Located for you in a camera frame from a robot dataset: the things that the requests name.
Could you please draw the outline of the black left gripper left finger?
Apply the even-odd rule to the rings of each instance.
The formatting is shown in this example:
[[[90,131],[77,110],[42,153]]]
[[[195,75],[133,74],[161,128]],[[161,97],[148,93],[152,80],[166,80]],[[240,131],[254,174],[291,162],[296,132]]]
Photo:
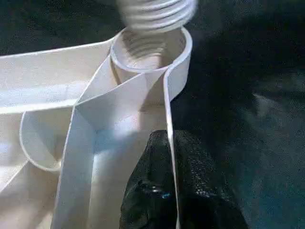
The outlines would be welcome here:
[[[120,214],[122,229],[173,229],[176,195],[167,132],[150,134],[145,150],[125,188]]]

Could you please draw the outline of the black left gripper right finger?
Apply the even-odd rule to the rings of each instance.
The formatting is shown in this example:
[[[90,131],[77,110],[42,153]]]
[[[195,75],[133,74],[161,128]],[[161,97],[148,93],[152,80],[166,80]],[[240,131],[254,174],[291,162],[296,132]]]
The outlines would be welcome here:
[[[246,229],[246,220],[224,174],[195,135],[173,135],[182,229]]]

